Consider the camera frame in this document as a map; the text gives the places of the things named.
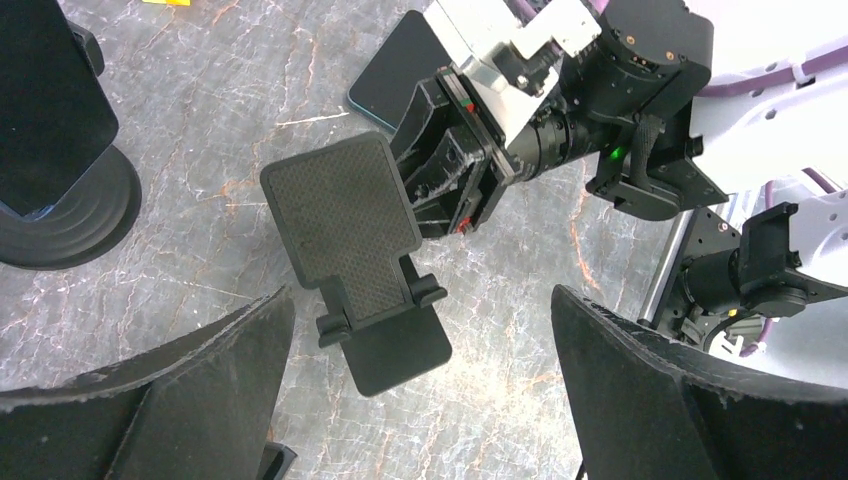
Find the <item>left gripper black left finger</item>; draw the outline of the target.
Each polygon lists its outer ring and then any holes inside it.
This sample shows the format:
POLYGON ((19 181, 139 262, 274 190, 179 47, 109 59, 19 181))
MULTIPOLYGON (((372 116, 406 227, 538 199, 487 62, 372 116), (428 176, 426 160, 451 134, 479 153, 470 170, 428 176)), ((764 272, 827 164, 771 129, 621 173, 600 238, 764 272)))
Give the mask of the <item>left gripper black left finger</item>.
POLYGON ((256 479, 295 311, 287 289, 54 388, 1 395, 5 479, 256 479))

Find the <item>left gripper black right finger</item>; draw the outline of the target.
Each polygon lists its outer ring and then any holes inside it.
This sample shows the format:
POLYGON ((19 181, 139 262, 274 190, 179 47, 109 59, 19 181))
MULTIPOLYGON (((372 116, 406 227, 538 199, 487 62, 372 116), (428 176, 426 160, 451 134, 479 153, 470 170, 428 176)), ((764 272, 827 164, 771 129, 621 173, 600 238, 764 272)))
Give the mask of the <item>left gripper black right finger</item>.
POLYGON ((593 479, 843 479, 847 393, 737 365, 558 285, 551 322, 593 479))

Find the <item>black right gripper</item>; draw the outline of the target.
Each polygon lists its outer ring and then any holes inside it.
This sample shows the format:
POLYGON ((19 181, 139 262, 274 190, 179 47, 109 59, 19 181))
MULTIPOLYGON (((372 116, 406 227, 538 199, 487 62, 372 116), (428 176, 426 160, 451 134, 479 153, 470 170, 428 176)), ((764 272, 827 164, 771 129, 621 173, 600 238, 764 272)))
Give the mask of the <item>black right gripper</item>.
POLYGON ((416 84, 390 149, 425 239, 476 230, 524 173, 471 81, 452 66, 416 84))

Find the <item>black folding phone stand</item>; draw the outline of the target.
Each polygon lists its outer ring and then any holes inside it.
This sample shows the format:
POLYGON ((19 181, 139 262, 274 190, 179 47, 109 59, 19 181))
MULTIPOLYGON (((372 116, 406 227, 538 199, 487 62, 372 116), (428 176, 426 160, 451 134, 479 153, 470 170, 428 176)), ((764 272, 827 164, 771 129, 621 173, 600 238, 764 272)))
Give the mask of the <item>black folding phone stand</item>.
POLYGON ((447 291, 412 262, 422 236, 384 135, 273 162, 260 182, 299 284, 327 308, 316 320, 319 345, 341 347, 361 395, 449 361, 434 308, 447 291))

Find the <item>black round base phone stand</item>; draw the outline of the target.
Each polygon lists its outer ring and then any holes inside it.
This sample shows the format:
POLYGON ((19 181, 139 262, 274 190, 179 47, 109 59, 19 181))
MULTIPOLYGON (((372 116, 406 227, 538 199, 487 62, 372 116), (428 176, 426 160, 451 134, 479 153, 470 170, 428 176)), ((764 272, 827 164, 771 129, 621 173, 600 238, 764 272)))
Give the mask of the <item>black round base phone stand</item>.
MULTIPOLYGON (((94 36, 69 22, 96 76, 103 59, 94 36)), ((112 144, 53 206, 20 217, 1 204, 1 260, 31 270, 60 270, 90 262, 132 228, 142 199, 139 176, 112 144)))

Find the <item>blue edged black phone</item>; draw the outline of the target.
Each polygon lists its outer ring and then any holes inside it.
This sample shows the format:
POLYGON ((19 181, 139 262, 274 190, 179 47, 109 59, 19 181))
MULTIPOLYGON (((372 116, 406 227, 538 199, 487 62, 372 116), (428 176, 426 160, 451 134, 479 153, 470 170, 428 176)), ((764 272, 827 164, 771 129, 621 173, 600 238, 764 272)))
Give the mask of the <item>blue edged black phone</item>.
POLYGON ((1 4, 1 204, 20 217, 55 205, 119 128, 55 1, 1 4))

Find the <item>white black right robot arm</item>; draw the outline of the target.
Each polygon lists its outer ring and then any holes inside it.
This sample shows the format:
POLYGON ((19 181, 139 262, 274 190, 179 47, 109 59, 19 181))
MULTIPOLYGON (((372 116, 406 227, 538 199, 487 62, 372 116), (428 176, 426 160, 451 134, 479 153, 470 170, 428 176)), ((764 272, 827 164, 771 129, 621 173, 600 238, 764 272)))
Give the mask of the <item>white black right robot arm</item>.
POLYGON ((448 60, 390 143, 427 238, 588 156, 587 191, 664 221, 847 159, 843 1, 436 1, 448 60))

